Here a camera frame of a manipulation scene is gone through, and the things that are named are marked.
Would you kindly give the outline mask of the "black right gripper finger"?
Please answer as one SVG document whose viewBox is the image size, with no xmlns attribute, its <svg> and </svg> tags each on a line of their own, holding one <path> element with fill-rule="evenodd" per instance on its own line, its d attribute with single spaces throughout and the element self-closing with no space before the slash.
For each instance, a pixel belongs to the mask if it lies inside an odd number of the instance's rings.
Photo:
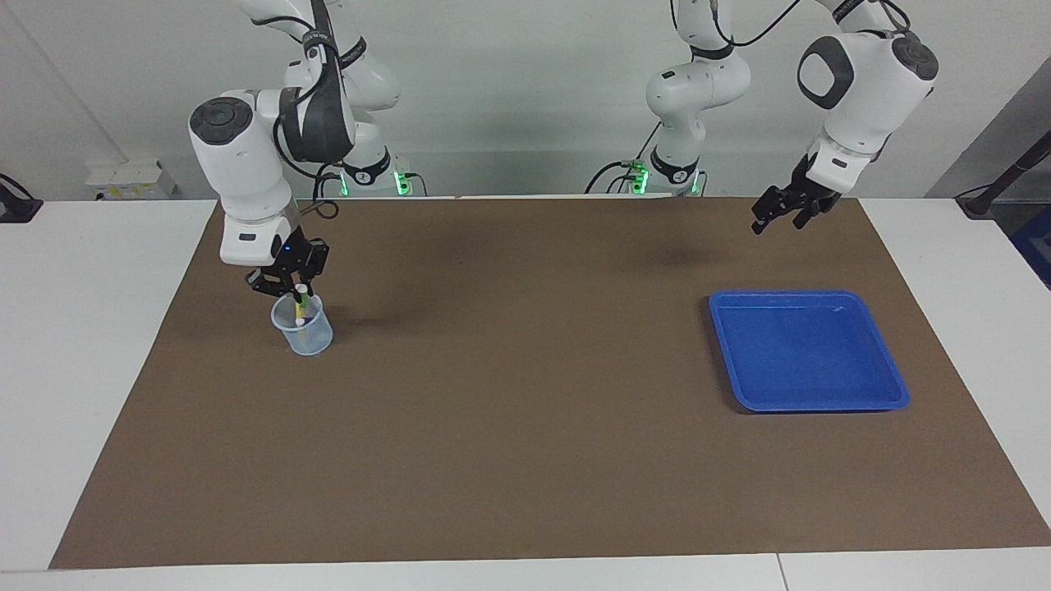
<svg viewBox="0 0 1051 591">
<path fill-rule="evenodd" d="M 270 298 L 282 298 L 290 292 L 288 277 L 281 273 L 274 274 L 269 267 L 256 267 L 246 274 L 246 285 L 256 293 L 270 295 Z"/>
<path fill-rule="evenodd" d="M 305 292 L 307 292 L 307 295 L 314 295 L 313 281 L 325 270 L 330 247 L 326 240 L 322 238 L 311 239 L 308 244 L 310 246 L 310 251 L 308 254 L 305 254 L 304 261 L 301 262 L 297 272 L 300 279 L 298 283 L 305 286 Z"/>
</svg>

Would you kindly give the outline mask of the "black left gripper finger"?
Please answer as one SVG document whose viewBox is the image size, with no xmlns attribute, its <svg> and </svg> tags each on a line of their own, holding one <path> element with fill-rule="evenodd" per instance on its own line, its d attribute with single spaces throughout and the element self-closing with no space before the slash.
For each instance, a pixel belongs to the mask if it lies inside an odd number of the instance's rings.
<svg viewBox="0 0 1051 591">
<path fill-rule="evenodd" d="M 819 197 L 804 197 L 799 208 L 799 213 L 796 213 L 792 220 L 792 225 L 798 231 L 810 223 L 812 218 L 817 218 L 820 213 L 828 213 L 831 208 L 834 207 L 840 195 L 820 195 Z"/>
<path fill-rule="evenodd" d="M 781 190 L 778 187 L 767 187 L 766 191 L 760 195 L 751 206 L 753 232 L 757 236 L 762 235 L 776 218 L 792 212 L 795 205 L 796 196 L 791 191 Z"/>
</svg>

